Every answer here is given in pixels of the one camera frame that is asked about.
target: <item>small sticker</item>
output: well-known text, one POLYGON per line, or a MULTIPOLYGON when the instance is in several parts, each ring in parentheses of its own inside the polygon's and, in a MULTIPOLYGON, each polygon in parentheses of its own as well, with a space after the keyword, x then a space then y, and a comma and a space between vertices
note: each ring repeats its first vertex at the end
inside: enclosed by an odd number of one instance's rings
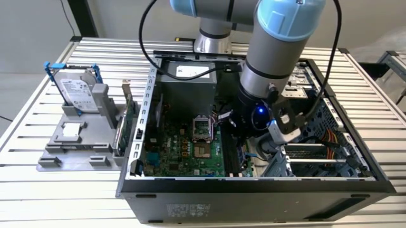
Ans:
MULTIPOLYGON (((206 66, 177 66, 176 67, 176 76, 177 77, 192 77, 209 68, 206 66)), ((200 78, 209 78, 209 74, 201 76, 200 78)))
POLYGON ((81 80, 61 79, 62 89, 74 108, 82 112, 97 112, 88 84, 81 80))

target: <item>black cable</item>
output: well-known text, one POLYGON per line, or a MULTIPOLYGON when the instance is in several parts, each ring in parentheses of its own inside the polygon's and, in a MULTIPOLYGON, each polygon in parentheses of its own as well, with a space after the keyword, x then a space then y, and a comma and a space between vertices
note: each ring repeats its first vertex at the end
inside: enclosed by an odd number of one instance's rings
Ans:
POLYGON ((149 5, 148 5, 148 7, 146 7, 146 9, 145 9, 145 11, 144 11, 141 17, 140 17, 140 23, 138 23, 138 46, 140 46, 140 50, 141 50, 141 52, 142 52, 142 54, 144 54, 144 56, 145 56, 148 62, 152 64, 152 66, 156 68, 156 70, 157 70, 161 74, 166 75, 168 77, 170 77, 172 79, 176 79, 176 80, 178 80, 178 81, 193 80, 193 79, 196 79, 196 78, 198 78, 198 77, 201 77, 201 76, 209 74, 209 73, 213 72, 213 71, 217 71, 217 70, 226 70, 226 68, 224 68, 224 67, 221 67, 221 68, 212 68, 212 69, 204 71, 202 73, 200 73, 200 74, 197 74, 197 75, 194 75, 194 76, 192 76, 192 77, 176 77, 174 75, 172 75, 170 73, 168 73, 165 70, 162 70, 162 69, 157 66, 157 64, 153 62, 153 60, 152 60, 152 59, 149 58, 149 56, 148 56, 148 53, 146 53, 145 47, 144 47, 142 38, 141 38, 141 31, 142 31, 142 28, 144 28, 145 18, 146 18, 148 12, 149 12, 149 10, 150 10, 150 8, 152 8, 154 2, 156 2, 156 0, 152 0, 152 1, 150 1, 149 5))
POLYGON ((260 157, 256 157, 256 156, 249 156, 250 158, 257 158, 258 160, 264 161, 264 162, 268 162, 267 160, 261 159, 260 157))
POLYGON ((3 116, 1 116, 1 115, 0 115, 0 118, 3 119, 3 120, 6 120, 6 121, 9 121, 9 122, 13 121, 11 119, 9 119, 9 118, 6 118, 6 117, 3 117, 3 116))
POLYGON ((69 26, 70 26, 70 29, 72 29, 72 33, 73 33, 73 37, 76 36, 76 34, 74 34, 74 30, 73 30, 73 27, 72 27, 72 24, 70 24, 70 21, 69 21, 69 18, 68 18, 68 15, 65 14, 65 10, 62 11, 62 13, 64 13, 64 17, 65 17, 65 20, 68 21, 68 24, 69 24, 69 26))
POLYGON ((403 97, 404 97, 403 95, 399 97, 399 99, 395 101, 395 105, 397 105, 400 103, 403 97))
POLYGON ((329 60, 328 60, 327 71, 325 71, 325 78, 324 78, 324 81, 323 81, 323 85, 321 85, 321 88, 320 88, 319 93, 316 95, 315 103, 312 104, 311 109, 309 109, 308 113, 304 116, 305 120, 311 119, 311 117, 313 115, 313 112, 316 110, 317 103, 319 103, 319 101, 321 99, 321 95, 323 95, 324 90, 325 90, 327 80, 328 80, 328 77, 329 77, 332 60, 333 60, 333 55, 335 55, 335 49, 336 49, 336 46, 337 46, 337 39, 339 39, 339 36, 340 36, 341 20, 343 20, 341 7, 340 7, 340 4, 339 4, 337 0, 332 0, 332 1, 333 1, 335 9, 336 9, 336 30, 335 30, 335 37, 333 37, 331 55, 329 55, 329 60))

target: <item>hard drive label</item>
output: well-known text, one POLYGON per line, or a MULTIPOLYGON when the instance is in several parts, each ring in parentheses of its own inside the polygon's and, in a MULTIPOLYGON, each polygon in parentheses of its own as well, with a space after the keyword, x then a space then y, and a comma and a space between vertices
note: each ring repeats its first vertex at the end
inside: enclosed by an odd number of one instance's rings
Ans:
POLYGON ((73 107, 82 112, 97 112, 88 84, 81 80, 72 79, 61 79, 59 82, 73 107))

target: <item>case label sticker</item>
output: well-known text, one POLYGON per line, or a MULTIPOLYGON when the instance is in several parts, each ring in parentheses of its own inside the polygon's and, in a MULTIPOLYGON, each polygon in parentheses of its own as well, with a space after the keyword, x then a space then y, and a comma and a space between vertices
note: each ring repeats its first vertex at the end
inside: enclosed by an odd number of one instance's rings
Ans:
MULTIPOLYGON (((176 77, 192 77, 209 68, 206 66, 177 66, 176 67, 176 77)), ((200 78, 209 78, 209 74, 201 76, 200 78)))
POLYGON ((206 217, 209 204, 166 204, 169 217, 206 217))
POLYGON ((97 112, 88 84, 81 80, 61 79, 62 89, 74 108, 82 112, 97 112))

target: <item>aluminum slat table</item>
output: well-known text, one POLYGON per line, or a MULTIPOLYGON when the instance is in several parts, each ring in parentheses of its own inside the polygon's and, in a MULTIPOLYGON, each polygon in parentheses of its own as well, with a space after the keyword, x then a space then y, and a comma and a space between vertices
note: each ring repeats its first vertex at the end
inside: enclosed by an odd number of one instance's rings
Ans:
MULTIPOLYGON (((145 42, 153 50, 192 51, 190 42, 145 42)), ((233 44, 245 54, 248 45, 233 44)), ((329 49, 305 48, 325 72, 329 49)), ((97 63, 109 96, 124 102, 120 84, 130 80, 133 99, 141 101, 149 63, 137 41, 82 38, 69 42, 57 62, 97 63)), ((335 222, 182 224, 184 227, 406 227, 406 117, 349 54, 335 53, 329 85, 369 151, 397 191, 335 222)), ((37 172, 35 163, 61 117, 62 99, 43 77, 13 123, 0 138, 0 227, 142 226, 121 199, 114 199, 117 171, 37 172)))

